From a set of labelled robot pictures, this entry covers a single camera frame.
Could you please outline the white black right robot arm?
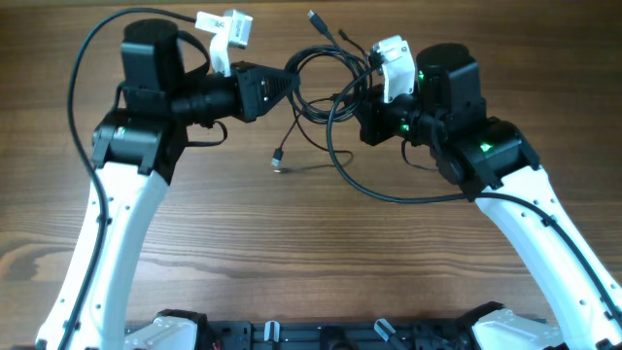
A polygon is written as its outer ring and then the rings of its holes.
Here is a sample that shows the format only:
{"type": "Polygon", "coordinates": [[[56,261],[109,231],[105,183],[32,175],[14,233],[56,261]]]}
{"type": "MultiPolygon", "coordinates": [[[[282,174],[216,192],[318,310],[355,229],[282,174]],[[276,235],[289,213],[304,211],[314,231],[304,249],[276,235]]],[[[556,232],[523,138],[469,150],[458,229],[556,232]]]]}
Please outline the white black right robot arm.
{"type": "Polygon", "coordinates": [[[364,143],[399,136],[428,146],[441,176],[513,246],[557,321],[549,326],[488,302],[458,320],[458,342],[474,349],[619,348],[620,285],[566,213],[522,132],[487,114],[468,49],[447,43],[412,54],[393,37],[375,45],[371,62],[383,84],[364,96],[360,76],[336,97],[357,117],[364,143]]]}

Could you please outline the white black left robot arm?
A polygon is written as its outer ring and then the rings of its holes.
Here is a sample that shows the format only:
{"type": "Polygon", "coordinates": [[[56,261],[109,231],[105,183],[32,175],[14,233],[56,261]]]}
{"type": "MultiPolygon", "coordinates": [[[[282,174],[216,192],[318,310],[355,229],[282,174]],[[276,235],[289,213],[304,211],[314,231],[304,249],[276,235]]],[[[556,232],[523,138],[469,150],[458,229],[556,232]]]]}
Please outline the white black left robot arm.
{"type": "Polygon", "coordinates": [[[145,9],[123,32],[124,79],[93,132],[86,156],[91,189],[67,275],[40,327],[39,349],[121,349],[130,287],[142,245],[176,164],[192,146],[188,129],[252,123],[299,84],[278,68],[231,62],[227,51],[249,43],[252,18],[231,10],[198,13],[196,29],[213,38],[204,62],[186,70],[183,44],[196,39],[175,14],[145,9]]]}

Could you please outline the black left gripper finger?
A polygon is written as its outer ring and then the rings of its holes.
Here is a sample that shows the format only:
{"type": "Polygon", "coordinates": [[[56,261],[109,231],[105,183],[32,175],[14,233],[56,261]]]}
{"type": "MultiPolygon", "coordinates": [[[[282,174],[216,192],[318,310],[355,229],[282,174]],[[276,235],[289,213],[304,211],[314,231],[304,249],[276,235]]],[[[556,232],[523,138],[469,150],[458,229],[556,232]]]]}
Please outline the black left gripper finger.
{"type": "Polygon", "coordinates": [[[300,85],[296,73],[286,70],[264,67],[259,69],[260,86],[264,92],[288,92],[300,85]]]}
{"type": "Polygon", "coordinates": [[[264,84],[264,113],[268,114],[283,98],[297,87],[297,83],[266,82],[264,84]]]}

